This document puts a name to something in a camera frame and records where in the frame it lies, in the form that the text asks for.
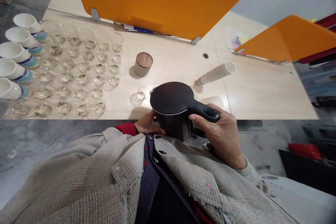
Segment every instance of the black kettle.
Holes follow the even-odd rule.
[[[190,137],[205,137],[204,131],[188,119],[189,115],[198,114],[213,123],[219,118],[217,110],[196,101],[193,90],[181,82],[167,82],[153,89],[150,105],[166,134],[182,142]]]

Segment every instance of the white paper cup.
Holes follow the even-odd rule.
[[[18,43],[5,42],[0,44],[0,56],[14,60],[28,69],[36,69],[40,66],[37,59]]]
[[[33,73],[23,66],[16,64],[14,60],[0,59],[0,77],[7,78],[19,84],[33,82]]]
[[[30,90],[6,78],[0,78],[0,98],[1,99],[23,99],[27,97]]]
[[[30,34],[33,35],[33,37],[35,37],[38,41],[43,42],[48,37],[48,35],[42,29],[42,26],[39,24],[39,22],[37,22],[36,18],[30,14],[17,14],[13,18],[13,21],[17,26],[27,29]]]
[[[41,44],[34,39],[34,37],[22,27],[10,28],[6,31],[6,38],[12,42],[19,43],[23,48],[28,49],[31,53],[41,53],[43,47]]]

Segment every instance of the stack of paper cups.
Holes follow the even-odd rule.
[[[30,34],[41,43],[47,43],[48,35],[44,32],[34,16],[27,13],[21,13],[16,15],[13,18],[13,21],[17,26],[27,29]]]
[[[218,67],[212,69],[211,71],[201,76],[197,80],[197,83],[199,85],[208,84],[210,82],[216,81],[235,72],[236,72],[235,65],[231,61],[225,61],[222,65],[219,65]]]
[[[17,100],[26,98],[31,91],[6,78],[0,78],[0,99]]]
[[[34,37],[24,28],[14,27],[6,31],[6,38],[12,42],[19,43],[30,53],[41,54],[43,47]]]
[[[40,66],[37,59],[18,43],[6,42],[0,44],[0,56],[14,60],[19,65],[28,69],[36,69]]]
[[[0,59],[0,77],[7,78],[19,84],[33,82],[33,73],[11,59]]]

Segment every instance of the red object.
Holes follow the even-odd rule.
[[[119,130],[123,134],[128,134],[131,136],[136,136],[137,135],[137,130],[135,129],[135,126],[131,122],[127,122],[124,124],[119,124],[116,127],[117,130]]]
[[[312,144],[300,145],[295,143],[288,144],[290,152],[298,154],[312,160],[322,160],[318,148]]]

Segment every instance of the cylindrical cup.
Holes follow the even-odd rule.
[[[153,58],[146,52],[140,52],[136,56],[134,72],[139,76],[146,76],[153,65]]]
[[[0,56],[12,59],[28,69],[36,69],[40,66],[37,59],[18,43],[5,42],[0,44]]]
[[[27,97],[30,90],[6,78],[0,78],[0,98],[16,100]]]
[[[208,84],[235,72],[235,65],[231,61],[225,61],[223,64],[219,65],[218,67],[212,69],[211,71],[198,78],[197,83],[199,85]]]
[[[31,71],[16,64],[14,60],[6,58],[0,59],[0,77],[7,78],[20,84],[28,84],[33,81],[33,74]]]
[[[43,47],[41,44],[34,39],[34,37],[22,27],[10,28],[6,31],[6,38],[12,42],[19,43],[23,48],[28,49],[31,53],[41,53]]]
[[[36,18],[30,14],[17,14],[13,18],[13,21],[17,26],[27,29],[38,41],[43,42],[48,37],[48,35],[43,31],[42,26],[39,22],[37,22]]]

